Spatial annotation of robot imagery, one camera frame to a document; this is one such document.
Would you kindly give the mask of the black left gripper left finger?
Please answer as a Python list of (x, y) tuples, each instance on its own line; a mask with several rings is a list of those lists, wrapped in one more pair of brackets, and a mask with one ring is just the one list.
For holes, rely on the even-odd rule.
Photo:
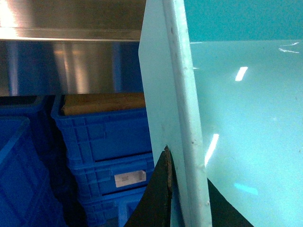
[(140, 202), (126, 227), (169, 227), (173, 194), (173, 161), (168, 146), (157, 161)]

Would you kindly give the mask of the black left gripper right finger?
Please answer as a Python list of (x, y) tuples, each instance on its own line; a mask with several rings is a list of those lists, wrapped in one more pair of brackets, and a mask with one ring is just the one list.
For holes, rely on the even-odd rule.
[(213, 227), (252, 227), (247, 221), (217, 190), (208, 179), (208, 190), (212, 214)]

